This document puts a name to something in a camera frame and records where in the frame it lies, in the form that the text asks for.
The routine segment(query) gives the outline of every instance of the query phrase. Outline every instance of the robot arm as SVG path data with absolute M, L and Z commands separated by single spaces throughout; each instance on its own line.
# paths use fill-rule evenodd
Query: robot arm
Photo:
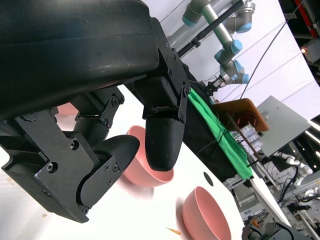
M 296 160 L 294 156 L 284 154 L 283 152 L 276 152 L 273 154 L 275 157 L 283 158 L 286 160 L 286 163 L 291 166 L 297 166 L 299 169 L 297 181 L 294 183 L 296 186 L 300 186 L 303 179 L 311 175 L 313 173 L 313 170 L 303 162 Z
M 250 21 L 250 17 L 247 17 L 247 15 L 252 15 L 252 13 L 248 13 L 247 9 L 248 5 L 251 9 L 251 6 L 254 5 L 254 3 L 252 3 L 252 5 L 250 4 L 251 2 L 247 2 L 238 11 L 238 23 L 241 24 L 238 26 L 240 32 L 241 28 L 245 29 L 245 25 L 247 24 L 245 22 L 248 21 L 249 23 Z M 204 16 L 209 24 L 218 19 L 218 15 L 215 13 L 208 0 L 192 0 L 186 7 L 182 20 L 186 25 L 193 27 L 197 24 L 201 16 Z M 246 84 L 249 81 L 249 75 L 245 74 L 245 69 L 242 67 L 240 62 L 232 59 L 242 50 L 243 46 L 240 41 L 233 40 L 229 33 L 229 29 L 227 29 L 225 25 L 221 23 L 213 30 L 223 47 L 223 49 L 214 56 L 216 61 L 220 64 L 220 75 L 215 81 L 210 83 L 209 87 L 215 89 L 215 91 L 218 88 L 224 87 L 225 85 Z
M 229 17 L 224 26 L 230 34 L 237 32 L 238 34 L 243 34 L 251 30 L 252 28 L 252 15 L 255 13 L 256 4 L 247 1 L 243 7 L 241 7 L 237 12 L 237 16 Z
M 24 190 L 49 212 L 89 220 L 140 146 L 129 135 L 105 140 L 125 103 L 116 86 L 126 83 L 144 102 L 149 165 L 174 167 L 191 89 L 145 3 L 31 0 L 0 7 L 0 145 L 10 155 L 2 169 Z M 55 119 L 56 106 L 67 102 L 79 111 L 70 132 Z

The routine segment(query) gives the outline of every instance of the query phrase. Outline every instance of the black cable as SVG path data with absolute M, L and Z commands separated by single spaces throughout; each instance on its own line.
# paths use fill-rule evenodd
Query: black cable
M 315 199 L 317 199 L 317 198 L 319 198 L 319 197 L 320 197 L 320 194 L 317 194 L 317 195 L 314 195 L 314 196 L 304 197 L 304 198 L 300 199 L 299 201 L 300 201 L 301 203 L 308 203 L 308 202 L 310 202 L 310 201 L 312 201 L 312 200 L 315 200 Z
M 283 200 L 284 200 L 284 197 L 290 187 L 290 185 L 292 183 L 294 183 L 297 179 L 297 176 L 298 176 L 298 172 L 299 172 L 299 168 L 297 166 L 294 166 L 295 167 L 295 174 L 293 176 L 293 178 L 290 180 L 290 182 L 285 186 L 284 188 L 284 191 L 282 192 L 282 194 L 280 195 L 280 198 L 279 198 L 279 201 L 278 201 L 278 204 L 281 203 Z
M 233 89 L 224 99 L 222 99 L 221 101 L 219 101 L 220 103 L 222 103 L 226 98 L 228 98 L 235 90 L 237 90 L 237 88 L 241 87 L 242 84 L 239 84 L 239 86 L 237 86 L 235 89 Z
M 225 11 L 221 16 L 217 18 L 214 22 L 212 22 L 209 26 L 207 26 L 204 30 L 200 31 L 197 36 L 195 36 L 191 42 L 185 45 L 180 51 L 178 51 L 178 56 L 181 58 L 187 52 L 189 52 L 194 46 L 199 47 L 201 43 L 200 40 L 204 39 L 209 33 L 211 33 L 216 27 L 219 26 L 223 21 L 229 18 L 232 14 L 238 11 L 244 5 L 243 0 L 237 1 L 232 5 L 227 11 Z
M 305 1 L 305 0 L 302 0 L 302 1 L 300 2 L 300 4 L 296 7 L 296 9 L 293 11 L 293 13 L 290 15 L 290 17 L 285 21 L 285 23 L 282 25 L 282 27 L 280 28 L 280 30 L 278 31 L 278 33 L 274 36 L 274 38 L 273 38 L 272 41 L 270 42 L 269 46 L 268 46 L 268 47 L 266 48 L 266 50 L 264 51 L 262 57 L 260 58 L 260 60 L 259 60 L 259 62 L 257 63 L 257 65 L 255 66 L 255 68 L 254 68 L 254 70 L 253 70 L 253 73 L 252 73 L 252 75 L 251 75 L 248 83 L 245 85 L 245 88 L 244 88 L 244 90 L 243 90 L 243 92 L 242 92 L 242 94 L 241 94 L 241 96 L 240 96 L 240 98 L 239 98 L 239 100 L 238 100 L 238 102 L 237 102 L 237 104 L 236 104 L 236 106 L 235 106 L 235 108 L 234 108 L 231 116 L 230 116 L 230 119 L 229 119 L 228 123 L 226 124 L 226 126 L 225 126 L 225 128 L 224 128 L 223 134 L 222 134 L 221 137 L 219 138 L 219 141 L 218 141 L 217 145 L 219 145 L 219 143 L 220 143 L 221 140 L 222 140 L 222 137 L 226 134 L 225 132 L 226 132 L 227 128 L 229 127 L 230 123 L 231 123 L 231 119 L 233 119 L 233 117 L 234 117 L 234 115 L 235 115 L 235 113 L 236 113 L 236 110 L 237 110 L 237 108 L 239 107 L 240 100 L 241 100 L 242 97 L 244 96 L 244 94 L 245 94 L 245 92 L 246 92 L 246 90 L 247 90 L 247 88 L 248 88 L 248 86 L 249 86 L 249 83 L 251 82 L 251 80 L 252 80 L 255 72 L 257 71 L 257 68 L 258 68 L 258 66 L 260 65 L 261 61 L 262 61 L 263 58 L 265 57 L 266 53 L 268 52 L 268 50 L 270 49 L 271 45 L 274 43 L 274 41 L 276 40 L 276 38 L 278 37 L 278 35 L 281 33 L 282 29 L 284 29 L 284 27 L 286 26 L 286 24 L 287 24 L 287 23 L 289 22 L 289 20 L 295 15 L 296 11 L 299 9 L 299 7 L 302 5 L 302 3 L 303 3 L 304 1 Z M 207 144 L 206 146 L 204 146 L 200 151 L 198 151 L 198 152 L 196 153 L 196 155 L 198 155 L 203 149 L 205 149 L 206 147 L 208 147 L 208 146 L 210 146 L 211 144 L 215 143 L 216 141 L 217 141 L 217 139 L 214 140 L 214 141 L 212 141 L 212 142 L 210 142 L 210 143 Z

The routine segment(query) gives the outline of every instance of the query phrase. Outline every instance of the green cloth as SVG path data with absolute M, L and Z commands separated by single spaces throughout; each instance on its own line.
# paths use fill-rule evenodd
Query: green cloth
M 219 141 L 225 131 L 225 126 L 217 119 L 205 101 L 193 89 L 191 89 L 188 99 L 204 118 L 215 139 Z M 249 165 L 247 161 L 247 154 L 240 144 L 234 140 L 231 133 L 228 132 L 222 136 L 219 145 L 239 176 L 243 180 L 249 179 L 253 173 L 251 167 L 247 167 Z

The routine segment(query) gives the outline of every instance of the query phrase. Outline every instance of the white tabletop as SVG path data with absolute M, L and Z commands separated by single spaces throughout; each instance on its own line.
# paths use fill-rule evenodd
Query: white tabletop
M 119 89 L 125 102 L 114 117 L 108 138 L 126 134 L 132 125 L 145 126 L 143 105 L 124 86 L 119 86 Z M 58 123 L 63 129 L 70 129 L 72 119 L 73 116 L 59 117 Z M 205 180 L 204 172 L 211 177 L 213 187 Z M 80 224 L 53 213 L 42 214 L 41 219 L 37 219 L 36 235 L 28 239 L 189 240 L 191 238 L 182 224 L 182 206 L 196 186 L 202 186 L 211 193 L 225 214 L 232 239 L 240 240 L 244 225 L 232 194 L 184 143 L 172 182 L 155 188 L 142 188 L 122 176 L 89 211 L 89 222 Z M 167 228 L 180 231 L 182 235 Z
M 276 220 L 281 221 L 289 226 L 290 223 L 285 216 L 284 212 L 280 208 L 279 204 L 277 203 L 275 197 L 270 192 L 268 186 L 266 185 L 265 181 L 258 177 L 258 175 L 253 172 L 253 179 L 250 180 L 252 187 L 258 197 L 259 202 L 265 207 L 265 209 L 272 214 Z

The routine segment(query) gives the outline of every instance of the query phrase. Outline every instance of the wire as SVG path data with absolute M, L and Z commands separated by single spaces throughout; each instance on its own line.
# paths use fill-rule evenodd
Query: wire
M 236 110 L 237 110 L 237 108 L 238 108 L 239 105 L 240 105 L 240 100 L 241 100 L 242 97 L 244 96 L 244 94 L 245 94 L 245 92 L 246 92 L 246 90 L 247 90 L 247 88 L 248 88 L 248 86 L 249 86 L 249 83 L 251 82 L 254 74 L 256 73 L 257 68 L 259 67 L 261 61 L 264 59 L 265 55 L 267 54 L 268 50 L 270 49 L 271 45 L 274 43 L 274 41 L 276 40 L 276 38 L 278 37 L 278 35 L 281 33 L 282 29 L 284 29 L 284 27 L 286 26 L 286 24 L 287 24 L 287 23 L 289 22 L 289 20 L 295 15 L 296 11 L 299 9 L 299 7 L 302 5 L 302 3 L 303 3 L 304 1 L 305 1 L 305 0 L 302 0 L 302 1 L 300 2 L 300 4 L 296 7 L 296 9 L 293 11 L 293 13 L 290 15 L 290 17 L 285 21 L 285 23 L 282 25 L 282 27 L 280 28 L 280 30 L 277 32 L 277 34 L 274 36 L 274 38 L 273 38 L 272 41 L 270 42 L 269 46 L 268 46 L 268 47 L 266 48 L 266 50 L 264 51 L 262 57 L 260 58 L 260 60 L 259 60 L 259 62 L 257 63 L 257 65 L 255 66 L 255 68 L 254 68 L 254 70 L 253 70 L 253 72 L 252 72 L 252 75 L 251 75 L 248 83 L 247 83 L 247 84 L 245 85 L 245 87 L 244 87 L 244 90 L 243 90 L 243 92 L 242 92 L 242 94 L 241 94 L 241 96 L 240 96 L 240 98 L 239 98 L 239 100 L 238 100 L 238 102 L 237 102 L 237 104 L 236 104 L 236 106 L 235 106 L 235 108 L 234 108 L 231 116 L 230 116 L 230 119 L 229 119 L 228 123 L 226 124 L 226 126 L 225 126 L 225 128 L 224 128 L 223 134 L 222 134 L 221 137 L 219 138 L 219 141 L 218 141 L 217 145 L 219 145 L 219 143 L 221 142 L 223 136 L 224 136 L 226 133 L 229 133 L 229 131 L 226 132 L 226 130 L 227 130 L 227 128 L 229 127 L 229 125 L 230 125 L 230 123 L 231 123 L 231 120 L 233 119 L 233 117 L 234 117 L 234 115 L 235 115 L 235 113 L 236 113 Z M 210 146 L 211 144 L 215 143 L 216 141 L 217 141 L 217 139 L 214 140 L 214 141 L 212 141 L 212 142 L 210 142 L 210 143 L 207 144 L 206 146 L 204 146 L 202 149 L 200 149 L 200 151 L 198 151 L 198 152 L 196 153 L 196 155 L 198 155 L 203 149 L 207 148 L 208 146 Z
M 290 184 L 294 183 L 296 181 L 296 179 L 297 179 L 299 168 L 297 166 L 294 166 L 294 167 L 295 167 L 295 174 L 294 174 L 293 178 L 290 180 L 290 182 L 285 186 L 283 192 L 280 195 L 280 199 L 279 199 L 278 203 L 281 203 L 284 200 L 284 197 L 285 197 L 286 192 L 288 191 L 288 189 L 290 187 Z
M 221 101 L 219 101 L 220 103 L 223 102 L 225 99 L 227 99 L 235 90 L 237 90 L 237 88 L 241 87 L 242 84 L 240 84 L 239 86 L 237 86 L 235 89 L 233 89 L 224 99 L 222 99 Z

